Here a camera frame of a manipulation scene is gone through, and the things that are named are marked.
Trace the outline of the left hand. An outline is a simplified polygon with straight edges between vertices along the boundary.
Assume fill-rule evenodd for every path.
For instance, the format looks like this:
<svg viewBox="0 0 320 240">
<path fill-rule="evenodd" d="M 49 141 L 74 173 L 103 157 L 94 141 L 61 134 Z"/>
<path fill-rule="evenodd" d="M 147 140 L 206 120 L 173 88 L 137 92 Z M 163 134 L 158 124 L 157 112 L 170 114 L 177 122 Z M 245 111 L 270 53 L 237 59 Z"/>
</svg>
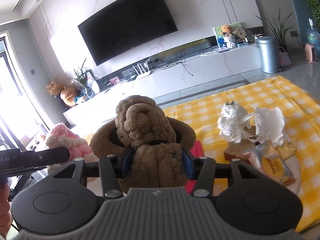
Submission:
<svg viewBox="0 0 320 240">
<path fill-rule="evenodd" d="M 12 215 L 10 213 L 10 204 L 8 201 L 10 194 L 10 187 L 8 184 L 1 183 L 0 194 L 0 233 L 1 239 L 6 239 L 6 235 L 12 223 Z"/>
</svg>

